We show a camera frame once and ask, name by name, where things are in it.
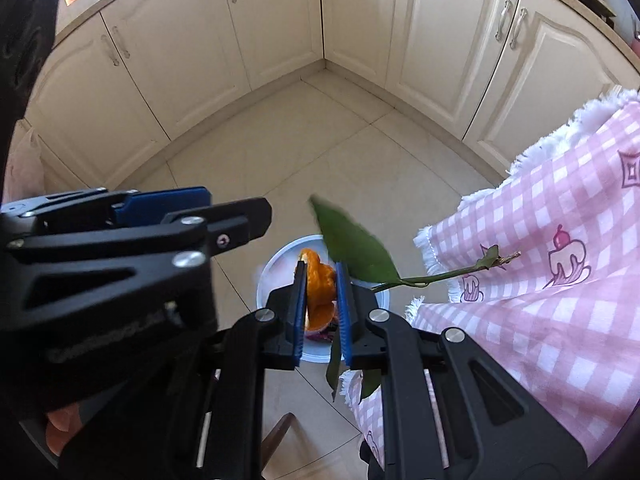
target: green leaf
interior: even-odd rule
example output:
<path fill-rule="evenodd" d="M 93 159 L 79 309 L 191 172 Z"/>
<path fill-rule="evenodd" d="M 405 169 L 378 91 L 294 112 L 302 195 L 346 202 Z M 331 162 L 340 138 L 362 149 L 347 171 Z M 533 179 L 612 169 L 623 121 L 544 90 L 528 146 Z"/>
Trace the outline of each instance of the green leaf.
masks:
<path fill-rule="evenodd" d="M 362 389 L 360 390 L 360 402 L 369 397 L 380 386 L 382 372 L 380 370 L 362 371 Z"/>
<path fill-rule="evenodd" d="M 331 357 L 324 377 L 331 386 L 331 397 L 335 402 L 335 393 L 338 390 L 340 378 L 340 362 L 342 361 L 342 348 L 340 348 L 340 329 L 335 331 L 334 340 L 331 342 Z"/>
<path fill-rule="evenodd" d="M 309 202 L 334 262 L 349 267 L 353 278 L 373 283 L 400 283 L 400 275 L 382 243 L 347 213 L 315 195 Z"/>
<path fill-rule="evenodd" d="M 476 261 L 476 269 L 490 269 L 495 265 L 500 256 L 498 255 L 498 246 L 492 245 L 486 250 L 482 258 Z"/>

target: gingham fabric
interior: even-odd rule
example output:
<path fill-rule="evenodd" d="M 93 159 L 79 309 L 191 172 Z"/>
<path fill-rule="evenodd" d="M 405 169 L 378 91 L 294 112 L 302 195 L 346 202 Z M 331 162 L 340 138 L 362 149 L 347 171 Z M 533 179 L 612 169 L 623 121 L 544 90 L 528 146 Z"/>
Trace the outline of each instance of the gingham fabric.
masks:
<path fill-rule="evenodd" d="M 493 244 L 502 256 L 522 252 L 451 283 L 450 303 L 420 304 L 412 325 L 472 335 L 590 463 L 640 397 L 639 197 L 640 104 L 631 102 L 568 152 L 415 239 L 430 274 L 469 266 Z M 358 376 L 345 390 L 383 465 L 380 391 L 358 403 Z"/>

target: pink plastic bag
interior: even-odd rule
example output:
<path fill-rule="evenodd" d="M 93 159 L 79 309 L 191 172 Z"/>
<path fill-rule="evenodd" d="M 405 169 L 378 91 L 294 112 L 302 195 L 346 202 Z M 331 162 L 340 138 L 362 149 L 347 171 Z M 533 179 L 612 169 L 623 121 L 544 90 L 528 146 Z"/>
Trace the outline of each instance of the pink plastic bag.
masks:
<path fill-rule="evenodd" d="M 4 172 L 3 204 L 44 195 L 44 169 L 40 153 L 40 139 L 32 128 L 9 152 Z"/>

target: cream cabinet door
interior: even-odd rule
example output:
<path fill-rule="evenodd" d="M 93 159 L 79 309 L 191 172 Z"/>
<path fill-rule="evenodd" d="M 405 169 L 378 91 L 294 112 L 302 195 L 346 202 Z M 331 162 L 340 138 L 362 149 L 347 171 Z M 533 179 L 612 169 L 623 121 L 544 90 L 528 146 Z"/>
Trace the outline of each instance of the cream cabinet door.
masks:
<path fill-rule="evenodd" d="M 463 141 L 502 174 L 588 100 L 640 85 L 620 51 L 559 0 L 520 0 L 517 16 Z"/>
<path fill-rule="evenodd" d="M 250 90 L 226 0 L 116 0 L 102 17 L 171 139 Z"/>
<path fill-rule="evenodd" d="M 517 1 L 396 0 L 386 89 L 462 139 Z"/>
<path fill-rule="evenodd" d="M 324 57 L 384 88 L 396 0 L 322 0 Z"/>
<path fill-rule="evenodd" d="M 322 59 L 320 0 L 227 0 L 252 89 Z"/>
<path fill-rule="evenodd" d="M 116 187 L 169 143 L 100 14 L 51 53 L 25 117 L 60 161 L 92 187 Z"/>

